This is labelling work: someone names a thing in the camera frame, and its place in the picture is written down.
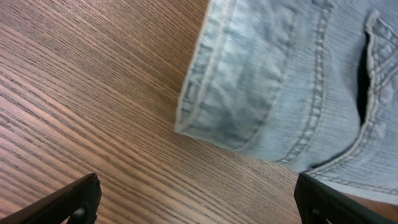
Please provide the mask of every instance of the wooden table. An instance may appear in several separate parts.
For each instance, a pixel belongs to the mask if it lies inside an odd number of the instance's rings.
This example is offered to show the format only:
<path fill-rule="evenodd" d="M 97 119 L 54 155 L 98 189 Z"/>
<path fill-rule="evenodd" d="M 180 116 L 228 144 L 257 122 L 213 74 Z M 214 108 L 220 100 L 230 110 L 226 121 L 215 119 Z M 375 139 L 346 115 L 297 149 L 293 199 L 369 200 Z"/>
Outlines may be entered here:
<path fill-rule="evenodd" d="M 295 175 L 172 131 L 206 4 L 0 1 L 0 217 L 96 172 L 97 223 L 300 223 Z"/>

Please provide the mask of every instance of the denim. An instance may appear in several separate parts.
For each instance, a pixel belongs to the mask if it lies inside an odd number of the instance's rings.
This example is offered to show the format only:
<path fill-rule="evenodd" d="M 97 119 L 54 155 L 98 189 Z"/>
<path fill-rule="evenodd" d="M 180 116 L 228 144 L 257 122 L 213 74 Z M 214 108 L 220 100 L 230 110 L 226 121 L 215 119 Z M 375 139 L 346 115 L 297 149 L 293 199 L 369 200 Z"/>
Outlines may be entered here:
<path fill-rule="evenodd" d="M 211 0 L 175 130 L 398 205 L 397 30 L 395 0 Z"/>

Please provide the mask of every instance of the seam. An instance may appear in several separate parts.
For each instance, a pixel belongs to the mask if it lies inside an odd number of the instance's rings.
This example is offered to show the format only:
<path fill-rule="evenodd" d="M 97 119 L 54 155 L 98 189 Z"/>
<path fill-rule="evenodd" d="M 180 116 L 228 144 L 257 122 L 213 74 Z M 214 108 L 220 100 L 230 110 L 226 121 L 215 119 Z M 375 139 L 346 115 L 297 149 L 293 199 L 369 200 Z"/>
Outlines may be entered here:
<path fill-rule="evenodd" d="M 201 88 L 198 91 L 197 94 L 197 98 L 195 99 L 195 105 L 192 108 L 191 111 L 191 115 L 189 117 L 187 117 L 186 121 L 184 122 L 186 124 L 186 126 L 184 128 L 182 128 L 181 130 L 179 130 L 180 133 L 184 133 L 187 129 L 190 128 L 190 125 L 193 123 L 194 120 L 196 120 L 199 116 L 200 116 L 200 104 L 202 102 L 202 99 L 204 99 L 207 91 L 208 91 L 208 83 L 209 83 L 209 79 L 211 78 L 211 72 L 213 71 L 214 67 L 215 67 L 215 63 L 214 61 L 215 58 L 219 58 L 221 55 L 221 49 L 224 46 L 224 42 L 225 42 L 225 37 L 224 37 L 224 33 L 223 30 L 226 27 L 226 24 L 228 23 L 230 17 L 232 17 L 233 13 L 231 12 L 231 9 L 233 8 L 233 4 L 232 2 L 234 2 L 235 4 L 235 0 L 230 0 L 226 3 L 226 9 L 224 12 L 224 16 L 223 16 L 223 20 L 220 22 L 220 26 L 218 28 L 218 33 L 219 35 L 217 35 L 217 39 L 215 41 L 215 46 L 214 46 L 214 51 L 212 53 L 211 58 L 209 59 L 209 66 L 206 69 L 206 72 L 203 74 L 203 79 L 201 81 Z"/>
<path fill-rule="evenodd" d="M 372 32 L 372 28 L 378 16 L 379 13 L 375 11 L 369 18 L 368 24 L 366 26 L 366 32 L 368 32 L 368 34 L 371 36 L 371 40 L 368 44 L 368 65 L 369 65 L 368 68 L 369 68 L 369 76 L 371 77 L 371 89 L 369 91 L 369 95 L 371 97 L 369 98 L 369 109 L 368 109 L 369 113 L 366 117 L 366 122 L 361 128 L 361 132 L 357 140 L 355 140 L 351 149 L 348 149 L 339 158 L 336 158 L 323 166 L 317 167 L 314 170 L 308 171 L 307 173 L 310 175 L 325 177 L 328 180 L 331 179 L 331 177 L 328 177 L 325 174 L 353 160 L 355 156 L 358 155 L 360 152 L 362 152 L 362 150 L 367 146 L 369 138 L 373 133 L 374 127 L 376 125 L 376 117 L 379 113 L 378 105 L 381 97 L 381 95 L 376 94 L 375 87 L 377 87 L 377 80 L 376 80 L 377 72 L 375 71 L 375 69 L 373 69 L 378 66 L 378 64 L 376 64 L 378 62 L 375 62 L 373 56 L 373 48 L 375 44 L 377 44 L 376 42 L 377 35 L 374 32 Z"/>
<path fill-rule="evenodd" d="M 376 117 L 379 113 L 379 107 L 377 106 L 381 96 L 378 96 L 378 98 L 373 99 L 372 104 L 371 104 L 371 109 L 370 109 L 370 115 L 367 118 L 368 123 L 367 125 L 363 126 L 363 130 L 361 131 L 361 134 L 358 136 L 354 146 L 349 149 L 344 155 L 342 155 L 340 158 L 335 159 L 334 161 L 331 161 L 329 164 L 325 164 L 323 167 L 316 168 L 314 170 L 311 170 L 308 172 L 309 174 L 312 175 L 317 175 L 317 176 L 322 176 L 326 177 L 329 179 L 327 175 L 325 175 L 327 172 L 336 169 L 339 166 L 343 166 L 347 164 L 349 161 L 352 161 L 356 155 L 361 153 L 363 149 L 368 145 L 369 139 L 374 131 L 374 127 L 376 125 Z"/>
<path fill-rule="evenodd" d="M 385 187 L 375 187 L 369 184 L 362 184 L 362 183 L 358 183 L 358 182 L 353 182 L 350 180 L 344 180 L 338 177 L 332 178 L 331 180 L 328 180 L 330 182 L 334 182 L 337 184 L 341 184 L 341 185 L 345 185 L 348 187 L 356 187 L 356 188 L 361 188 L 364 190 L 372 190 L 375 192 L 381 192 L 381 193 L 387 193 L 387 194 L 392 194 L 392 195 L 398 195 L 398 190 L 396 189 L 388 189 Z"/>
<path fill-rule="evenodd" d="M 236 0 L 231 0 L 231 2 L 234 2 L 233 4 L 228 4 L 229 5 L 229 10 L 231 9 L 231 8 L 234 8 L 234 7 L 231 7 L 231 5 L 234 5 L 235 3 L 236 3 Z M 269 110 L 269 112 L 268 113 L 266 113 L 265 115 L 264 115 L 264 117 L 262 118 L 262 120 L 261 120 L 261 122 L 257 125 L 257 128 L 256 129 L 254 129 L 254 131 L 252 132 L 252 134 L 242 143 L 242 145 L 241 146 L 237 146 L 237 147 L 231 147 L 231 150 L 237 150 L 237 151 L 243 151 L 244 150 L 244 148 L 246 147 L 246 146 L 248 146 L 249 145 L 249 142 L 251 141 L 251 139 L 259 132 L 259 130 L 260 130 L 260 128 L 261 127 L 263 127 L 264 126 L 264 123 L 266 122 L 266 120 L 267 120 L 267 118 L 268 118 L 268 115 L 270 114 L 270 112 L 272 111 L 272 109 L 273 109 L 273 107 L 274 107 L 274 105 L 275 105 L 275 103 L 276 103 L 276 101 L 277 101 L 277 99 L 279 98 L 279 96 L 280 96 L 280 93 L 281 93 L 281 91 L 283 90 L 283 83 L 284 83 L 284 81 L 285 81 L 285 79 L 286 79 L 286 76 L 287 76 L 287 71 L 289 70 L 288 68 L 288 64 L 289 64 L 289 62 L 290 62 L 290 58 L 291 58 L 291 54 L 292 54 L 292 49 L 293 49 L 293 43 L 294 43 L 294 40 L 292 41 L 292 37 L 293 37 L 293 34 L 294 34 L 294 31 L 296 30 L 296 28 L 297 28 L 297 17 L 299 16 L 299 8 L 301 8 L 301 3 L 302 3 L 302 1 L 300 1 L 300 5 L 299 5 L 299 7 L 297 8 L 297 13 L 296 13 L 296 15 L 295 15 L 295 19 L 294 19 L 294 26 L 292 27 L 292 30 L 290 31 L 290 34 L 289 34 L 289 44 L 290 44 L 290 46 L 289 46 L 289 48 L 287 49 L 287 57 L 286 57 L 286 60 L 284 61 L 284 64 L 283 64 L 283 68 L 285 68 L 285 70 L 282 72 L 282 74 L 283 74 L 283 77 L 282 77 L 282 81 L 280 82 L 280 85 L 278 86 L 278 88 L 279 89 L 277 89 L 276 91 L 278 92 L 278 94 L 276 94 L 276 96 L 274 97 L 274 99 L 272 100 L 272 104 L 271 104 L 271 108 L 270 108 L 270 110 Z M 220 32 L 222 33 L 222 31 L 224 30 L 224 28 L 226 27 L 226 24 L 229 22 L 229 20 L 232 18 L 232 15 L 233 15 L 233 13 L 230 13 L 229 14 L 229 18 L 227 18 L 227 19 L 225 19 L 225 22 L 222 24 L 222 26 L 221 26 L 221 28 L 220 28 Z M 216 58 L 216 57 L 220 57 L 220 53 L 221 53 L 221 50 L 220 49 L 222 49 L 222 46 L 224 45 L 224 43 L 225 43 L 225 38 L 223 38 L 222 40 L 221 40 L 221 38 L 222 37 L 224 37 L 224 35 L 220 35 L 220 39 L 219 39 L 219 41 L 220 42 L 222 42 L 222 43 L 217 43 L 217 46 L 218 46 L 218 44 L 220 45 L 220 47 L 217 47 L 217 51 L 216 51 L 216 53 L 217 53 L 217 56 L 214 56 L 211 60 L 212 61 L 214 61 L 214 58 Z M 210 82 L 209 80 L 211 79 L 211 77 L 209 77 L 210 75 L 208 74 L 208 73 L 210 73 L 209 71 L 211 70 L 213 70 L 214 68 L 213 68 L 214 66 L 213 65 L 211 65 L 211 68 L 209 67 L 209 70 L 207 70 L 206 71 L 206 74 L 205 74 L 205 78 L 207 78 L 206 79 L 206 81 L 205 82 L 203 82 L 202 83 L 202 86 L 206 86 L 207 88 L 205 88 L 205 90 L 203 90 L 203 89 L 201 89 L 200 90 L 200 92 L 199 92 L 199 96 L 198 96 L 198 99 L 199 100 L 197 100 L 198 102 L 201 102 L 201 100 L 202 99 L 204 99 L 205 97 L 206 97 L 206 94 L 207 94 L 207 92 L 208 92 L 208 88 L 209 88 L 209 86 L 207 85 L 208 84 L 208 82 Z M 195 105 L 195 107 L 194 107 L 194 109 L 193 109 L 193 116 L 192 116 L 192 119 L 190 120 L 190 121 L 187 121 L 187 124 L 192 124 L 192 122 L 195 120 L 195 119 L 197 119 L 198 117 L 200 117 L 200 113 L 201 113 L 201 109 L 200 109 L 200 103 L 197 103 L 196 105 Z M 187 127 L 186 128 L 184 128 L 183 130 L 181 130 L 181 132 L 185 132 L 188 128 L 190 128 L 190 125 L 187 125 Z"/>
<path fill-rule="evenodd" d="M 261 122 L 258 125 L 258 128 L 255 129 L 252 132 L 252 134 L 248 137 L 246 142 L 242 146 L 238 146 L 238 147 L 234 148 L 234 150 L 239 150 L 239 151 L 244 151 L 245 150 L 245 148 L 249 145 L 251 140 L 256 136 L 257 133 L 259 133 L 261 127 L 264 128 L 264 124 L 266 123 L 266 121 L 267 121 L 267 119 L 269 117 L 268 115 L 271 114 L 272 110 L 274 109 L 274 105 L 276 104 L 276 102 L 278 102 L 279 96 L 281 95 L 282 90 L 284 89 L 284 83 L 286 81 L 286 77 L 287 77 L 287 74 L 288 74 L 288 71 L 289 71 L 289 63 L 291 61 L 292 52 L 293 52 L 293 48 L 294 48 L 294 42 L 295 42 L 293 40 L 293 36 L 294 36 L 294 33 L 295 33 L 294 31 L 296 30 L 296 28 L 298 26 L 297 25 L 298 22 L 299 22 L 298 17 L 299 17 L 299 14 L 300 14 L 299 10 L 301 9 L 301 7 L 302 7 L 302 1 L 300 1 L 300 4 L 297 7 L 297 13 L 296 13 L 295 19 L 294 19 L 294 21 L 295 21 L 294 22 L 294 26 L 292 27 L 292 30 L 289 33 L 289 44 L 290 44 L 290 46 L 289 46 L 289 48 L 287 50 L 287 53 L 286 53 L 286 55 L 287 55 L 286 56 L 286 60 L 283 63 L 283 67 L 285 68 L 285 70 L 282 72 L 282 74 L 283 74 L 282 75 L 282 80 L 281 80 L 281 82 L 280 82 L 280 84 L 278 86 L 279 89 L 276 90 L 277 94 L 274 97 L 274 99 L 272 100 L 270 110 L 268 111 L 268 113 L 266 113 L 264 115 L 263 119 L 261 120 Z"/>
<path fill-rule="evenodd" d="M 315 51 L 315 84 L 313 88 L 314 93 L 312 97 L 309 119 L 307 120 L 303 132 L 296 140 L 295 144 L 292 146 L 289 152 L 283 158 L 277 160 L 276 163 L 284 165 L 295 159 L 301 152 L 308 148 L 309 144 L 313 140 L 315 133 L 318 130 L 326 97 L 326 78 L 324 70 L 326 28 L 328 27 L 328 23 L 330 21 L 333 6 L 334 5 L 330 4 L 327 6 L 327 8 L 323 8 L 319 15 L 320 19 L 317 27 L 318 38 L 316 41 Z"/>

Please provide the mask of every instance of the black plastic object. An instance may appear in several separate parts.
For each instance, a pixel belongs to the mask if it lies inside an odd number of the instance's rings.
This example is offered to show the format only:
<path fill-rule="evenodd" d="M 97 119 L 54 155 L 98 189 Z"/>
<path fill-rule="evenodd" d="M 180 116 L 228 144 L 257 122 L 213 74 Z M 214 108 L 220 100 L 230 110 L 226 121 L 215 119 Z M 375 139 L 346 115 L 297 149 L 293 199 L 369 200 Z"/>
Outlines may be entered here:
<path fill-rule="evenodd" d="M 0 224 L 93 224 L 101 200 L 100 181 L 88 174 L 0 220 Z"/>
<path fill-rule="evenodd" d="M 303 224 L 398 224 L 307 174 L 299 175 L 294 198 Z"/>

